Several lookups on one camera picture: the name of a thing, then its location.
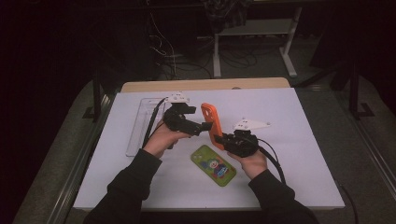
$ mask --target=smartphone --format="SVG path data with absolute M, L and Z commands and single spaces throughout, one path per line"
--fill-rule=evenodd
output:
M 225 187 L 236 175 L 235 168 L 207 145 L 194 151 L 191 160 L 221 187 Z
M 224 145 L 219 144 L 215 140 L 215 135 L 222 137 L 222 131 L 218 116 L 218 111 L 213 105 L 208 103 L 201 104 L 202 113 L 204 115 L 206 122 L 212 122 L 212 129 L 209 131 L 210 141 L 215 147 L 218 147 L 221 150 L 224 150 Z

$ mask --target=black cable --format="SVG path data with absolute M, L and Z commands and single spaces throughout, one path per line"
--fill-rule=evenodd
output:
M 271 163 L 275 166 L 275 168 L 277 169 L 277 172 L 279 173 L 279 177 L 280 177 L 280 181 L 286 185 L 286 179 L 285 179 L 285 175 L 283 174 L 283 170 L 282 167 L 280 166 L 280 163 L 277 162 L 273 156 L 271 156 L 271 154 L 269 154 L 267 152 L 267 150 L 265 150 L 263 147 L 259 146 L 259 150 L 262 154 L 264 154 L 265 157 L 268 158 L 268 160 L 271 161 Z
M 150 139 L 150 137 L 151 137 L 161 126 L 163 126 L 164 124 L 165 124 L 165 121 L 164 121 L 162 124 L 158 125 L 158 127 L 155 128 L 154 131 L 152 131 L 152 134 L 149 136 L 148 139 Z
M 232 50 L 232 49 L 226 49 L 233 57 L 235 57 L 235 59 L 242 59 L 242 58 L 246 58 L 247 56 L 250 55 L 250 53 L 247 51 L 245 52 L 244 50 Z
M 182 71 L 196 71 L 196 70 L 200 70 L 203 69 L 204 71 L 207 72 L 207 74 L 209 75 L 209 79 L 212 79 L 212 74 L 209 72 L 209 70 L 207 70 L 205 67 L 202 67 L 199 64 L 195 64 L 195 63 L 179 63 L 179 64 L 186 64 L 186 65 L 191 65 L 191 66 L 196 66 L 198 68 L 195 69 L 186 69 L 186 68 L 181 68 L 181 67 L 176 67 L 176 69 L 182 70 Z
M 267 51 L 265 51 L 265 52 L 260 52 L 260 53 L 255 53 L 254 51 L 256 51 L 256 49 L 254 49 L 253 51 L 251 51 L 251 54 L 253 54 L 253 55 L 266 55 L 266 54 L 270 54 L 270 53 L 272 53 L 272 52 L 278 50 L 279 47 L 281 47 L 281 46 L 283 46 L 283 44 L 275 45 L 275 46 L 269 48 Z
M 208 57 L 207 57 L 207 59 L 206 59 L 206 61 L 205 61 L 205 63 L 203 64 L 203 65 L 201 65 L 202 67 L 207 67 L 207 65 L 209 64 L 209 62 L 210 62 L 210 60 L 212 59 L 212 54 L 213 54 L 213 50 L 210 50 L 209 52 L 208 52 Z M 192 62 L 191 60 L 189 60 L 189 59 L 187 59 L 187 61 L 182 61 L 182 62 L 177 62 L 177 63 L 194 63 L 194 62 Z
M 154 124 L 154 120 L 157 117 L 158 110 L 160 109 L 160 105 L 163 103 L 163 101 L 165 101 L 165 99 L 166 99 L 166 97 L 161 99 L 161 101 L 155 106 L 154 110 L 152 111 L 152 115 L 151 115 L 151 118 L 149 120 L 148 129 L 146 130 L 145 140 L 143 141 L 142 148 L 145 147 L 146 143 L 149 140 L 151 129 L 152 129 L 152 125 Z
M 283 174 L 282 167 L 280 166 L 280 163 L 277 161 L 277 159 L 275 160 L 274 157 L 273 157 L 270 153 L 268 153 L 267 150 L 265 150 L 263 147 L 257 145 L 256 143 L 251 142 L 249 139 L 247 139 L 247 138 L 245 138 L 245 137 L 241 137 L 241 136 L 238 136 L 238 138 L 240 138 L 240 139 L 242 139 L 242 140 L 244 140 L 244 141 L 250 143 L 250 144 L 253 145 L 254 147 L 258 147 L 259 150 L 260 150 L 260 152 L 261 152 L 262 154 L 264 154 L 264 156 L 265 156 L 266 158 L 268 158 L 268 160 L 270 160 L 270 162 L 275 166 L 277 172 L 279 173 L 280 181 L 281 181 L 283 184 L 286 185 L 285 175 Z
M 243 55 L 238 55 L 238 53 L 236 53 L 236 52 L 234 52 L 234 53 L 230 52 L 230 54 L 233 55 L 236 59 L 244 58 L 247 61 L 248 66 L 254 66 L 254 65 L 257 64 L 258 61 L 257 61 L 257 57 L 255 55 L 253 55 L 253 54 L 251 54 L 249 52 L 245 53 L 243 51 L 241 51 L 241 53 L 244 53 L 244 54 Z M 249 56 L 251 58 L 253 58 L 253 63 L 248 59 Z
M 219 53 L 219 56 L 220 56 L 220 58 L 221 58 L 225 63 L 227 63 L 227 64 L 230 65 L 231 67 L 234 67 L 234 68 L 248 68 L 248 67 L 249 67 L 248 60 L 247 60 L 247 63 L 240 63 L 240 62 L 238 62 L 238 61 L 235 61 L 235 60 L 233 60 L 233 59 L 231 59 L 231 58 L 225 56 L 225 55 L 222 54 L 222 53 Z M 236 64 L 240 64 L 241 66 L 235 66 L 235 65 L 231 64 L 230 62 L 236 63 Z
M 359 216 L 358 216 L 358 209 L 356 208 L 355 202 L 353 201 L 352 197 L 350 196 L 349 192 L 347 189 L 340 183 L 338 183 L 337 180 L 335 180 L 335 183 L 340 187 L 340 189 L 346 194 L 347 198 L 350 201 L 350 204 L 352 205 L 352 210 L 353 210 L 353 216 L 355 218 L 355 224 L 359 224 Z
M 167 72 L 166 72 L 165 70 L 163 70 L 163 66 L 162 66 L 162 65 L 160 65 L 160 69 L 161 69 L 161 71 L 163 72 L 163 74 L 165 75 L 166 80 L 169 80 L 170 78 L 168 77 Z
M 168 74 L 169 76 L 170 76 L 170 79 L 168 79 L 168 77 L 166 76 L 166 78 L 168 79 L 168 80 L 174 80 L 175 78 L 177 79 L 177 80 L 181 80 L 181 78 L 178 76 L 178 75 L 175 75 L 175 68 L 174 68 L 174 66 L 172 65 L 172 64 L 169 64 L 169 63 L 163 63 L 163 65 L 166 65 L 166 66 L 168 66 L 170 69 L 171 69 L 171 72 L 170 73 L 168 73 L 168 72 L 166 72 L 165 70 L 163 70 L 163 72 L 165 73 L 165 75 L 166 74 Z
M 260 138 L 258 138 L 258 140 L 264 142 L 269 148 L 271 148 L 271 150 L 274 152 L 274 155 L 275 155 L 275 157 L 276 157 L 276 161 L 279 162 L 279 159 L 277 158 L 277 155 L 276 155 L 276 152 L 274 151 L 274 148 L 271 147 L 271 145 L 268 144 L 267 142 L 265 142 L 264 140 L 262 140 L 262 139 L 260 139 Z
M 215 39 L 212 37 L 208 43 L 197 48 L 196 50 L 197 57 L 202 56 L 208 52 L 213 52 L 214 46 L 215 46 Z

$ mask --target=black sleeve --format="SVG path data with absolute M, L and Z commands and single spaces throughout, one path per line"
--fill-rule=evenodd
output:
M 277 180 L 269 170 L 257 175 L 248 185 L 268 223 L 318 224 L 312 211 L 294 200 L 294 190 Z
M 161 161 L 140 149 L 131 165 L 107 186 L 107 194 L 85 217 L 84 223 L 139 223 L 142 201 Z

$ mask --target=person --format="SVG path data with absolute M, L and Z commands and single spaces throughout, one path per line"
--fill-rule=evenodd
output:
M 139 223 L 142 201 L 149 196 L 151 180 L 162 163 L 160 157 L 179 139 L 188 137 L 186 133 L 169 130 L 160 121 L 131 164 L 107 186 L 107 194 L 85 217 L 84 223 Z M 251 179 L 248 185 L 260 202 L 265 223 L 318 223 L 311 210 L 294 200 L 293 189 L 271 174 L 259 150 L 245 158 L 228 154 L 241 163 Z

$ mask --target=cable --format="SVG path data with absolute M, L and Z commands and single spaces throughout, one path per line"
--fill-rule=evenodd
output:
M 168 79 L 168 77 L 166 76 L 166 78 L 168 79 L 168 80 L 174 80 L 174 77 L 177 79 L 177 80 L 181 80 L 181 78 L 178 76 L 178 75 L 176 75 L 176 73 L 175 73 L 175 71 L 174 71 L 174 67 L 171 65 L 171 64 L 169 64 L 169 63 L 163 63 L 163 65 L 166 65 L 166 66 L 168 66 L 170 69 L 171 69 L 171 73 L 169 74 L 170 76 L 171 76 L 171 78 L 170 79 Z
M 347 198 L 349 199 L 350 204 L 352 205 L 353 216 L 355 218 L 355 224 L 359 224 L 358 209 L 356 208 L 355 202 L 353 202 L 352 197 L 350 196 L 350 194 L 347 191 L 347 189 L 342 184 L 338 183 L 338 181 L 336 179 L 334 179 L 334 181 L 338 185 L 338 187 L 340 187 L 340 189 L 342 189 L 344 191 L 344 193 L 346 194 Z
M 172 46 L 172 44 L 165 38 L 165 36 L 163 36 L 163 34 L 160 32 L 160 30 L 157 27 L 157 24 L 155 23 L 154 17 L 152 16 L 152 13 L 149 13 L 151 20 L 152 20 L 152 24 L 154 25 L 155 29 L 157 30 L 158 34 L 160 34 L 160 36 L 166 41 L 166 43 L 168 43 L 169 47 L 172 50 L 172 55 L 173 55 L 173 63 L 174 63 L 174 75 L 176 76 L 176 59 L 175 59 L 175 51 L 174 48 Z
M 158 110 L 160 109 L 160 105 L 163 103 L 163 101 L 165 101 L 166 98 L 167 97 L 161 99 L 161 101 L 155 106 L 154 110 L 152 111 L 152 115 L 151 115 L 151 118 L 150 118 L 149 123 L 148 123 L 148 129 L 146 130 L 145 140 L 143 141 L 142 148 L 145 147 L 146 143 L 149 140 L 151 129 L 152 129 L 152 125 L 154 124 L 154 120 L 157 117 Z
M 183 71 L 196 71 L 196 70 L 199 70 L 199 69 L 204 69 L 207 72 L 207 74 L 209 75 L 209 79 L 213 79 L 212 74 L 210 74 L 209 70 L 207 70 L 205 67 L 203 67 L 203 66 L 201 66 L 199 64 L 194 64 L 194 63 L 179 63 L 179 64 L 188 64 L 188 65 L 192 65 L 192 66 L 197 66 L 198 67 L 198 69 L 190 69 L 190 70 L 189 69 L 185 69 L 185 68 L 177 67 L 177 69 L 183 70 Z
M 152 35 L 153 37 L 157 37 L 158 38 L 158 40 L 160 41 L 160 48 L 163 46 L 163 41 L 160 39 L 160 37 L 159 36 L 157 36 L 157 35 Z
M 151 137 L 161 126 L 163 126 L 164 124 L 165 124 L 165 122 L 163 122 L 163 123 L 161 123 L 160 125 L 158 125 L 158 127 L 155 128 L 154 131 L 152 131 L 152 134 L 149 136 L 148 139 L 150 139 L 150 137 Z
M 156 49 L 156 48 L 154 48 L 154 47 L 150 47 L 150 48 L 151 48 L 151 49 L 154 49 L 155 51 L 157 51 L 157 53 L 161 54 L 162 56 L 165 56 L 165 55 L 166 55 L 166 52 L 165 52 L 164 50 Z
M 282 38 L 279 38 L 279 37 L 277 37 L 277 36 L 276 36 L 276 39 L 280 39 L 280 41 L 277 42 L 277 43 L 271 44 L 271 45 L 273 45 L 273 46 L 270 47 L 267 51 L 265 51 L 265 52 L 260 52 L 260 53 L 255 53 L 255 51 L 257 51 L 258 49 L 260 49 L 260 48 L 264 45 L 265 41 L 262 39 L 261 42 L 259 43 L 259 45 L 258 45 L 257 47 L 255 47 L 255 48 L 253 48 L 253 49 L 250 51 L 250 53 L 253 54 L 253 55 L 265 55 L 265 54 L 272 53 L 272 52 L 274 52 L 275 50 L 278 51 L 278 50 L 279 50 L 279 47 L 284 46 L 285 43 L 286 43 L 287 41 L 286 41 L 284 38 L 282 39 Z
M 276 157 L 276 161 L 279 162 L 279 160 L 277 159 L 276 152 L 274 151 L 274 148 L 271 147 L 271 145 L 269 145 L 269 144 L 268 144 L 267 142 L 265 142 L 264 140 L 262 140 L 262 139 L 260 139 L 260 138 L 258 138 L 258 140 L 264 142 L 269 148 L 271 148 L 271 150 L 274 152 L 274 155 L 275 155 L 275 157 Z
M 209 62 L 210 62 L 210 60 L 212 59 L 212 56 L 213 56 L 213 50 L 212 49 L 209 50 L 207 52 L 207 54 L 208 54 L 208 57 L 205 60 L 205 63 L 203 65 L 201 65 L 202 67 L 206 67 L 209 64 Z M 184 58 L 186 61 L 180 61 L 180 62 L 177 61 L 177 63 L 194 63 L 194 61 L 188 59 L 187 57 L 182 56 L 181 58 Z
M 283 42 L 282 42 L 282 43 L 276 44 L 274 47 L 270 48 L 269 50 L 267 50 L 265 52 L 255 53 L 256 50 L 258 50 L 259 48 L 262 47 L 263 43 L 264 43 L 264 41 L 261 41 L 257 46 L 254 46 L 252 49 L 239 50 L 240 51 L 239 53 L 237 53 L 237 50 L 233 50 L 235 52 L 230 50 L 230 49 L 232 49 L 232 47 L 236 47 L 236 46 L 230 45 L 230 44 L 226 44 L 226 45 L 222 46 L 222 50 L 226 49 L 228 51 L 228 53 L 233 57 L 233 59 L 228 57 L 224 53 L 219 53 L 219 56 L 221 57 L 221 59 L 225 63 L 227 63 L 231 67 L 248 68 L 250 66 L 253 66 L 253 65 L 257 64 L 258 60 L 257 60 L 256 56 L 265 55 L 265 54 L 271 53 L 271 52 L 275 51 L 276 49 L 278 49 L 280 46 L 283 45 Z M 253 62 L 251 62 L 248 59 L 249 56 L 253 59 Z
M 280 166 L 280 163 L 277 161 L 277 159 L 275 160 L 274 157 L 273 157 L 270 153 L 268 153 L 267 150 L 265 150 L 263 147 L 257 145 L 256 143 L 251 142 L 249 139 L 247 139 L 247 138 L 245 138 L 245 137 L 241 137 L 241 136 L 238 136 L 238 138 L 240 138 L 240 139 L 242 139 L 242 140 L 244 140 L 244 141 L 250 143 L 250 144 L 253 145 L 254 147 L 258 147 L 258 148 L 259 148 L 259 151 L 260 151 L 262 154 L 264 154 L 264 156 L 265 156 L 266 158 L 268 158 L 268 160 L 270 160 L 270 162 L 275 166 L 277 172 L 279 173 L 280 181 L 281 181 L 283 184 L 286 185 L 285 175 L 283 174 L 282 167 Z
M 172 74 L 170 74 L 170 78 L 168 77 L 168 72 L 166 72 L 165 70 L 163 70 L 163 66 L 161 64 L 159 64 L 161 71 L 163 72 L 163 74 L 165 75 L 166 80 L 170 80 L 172 78 Z

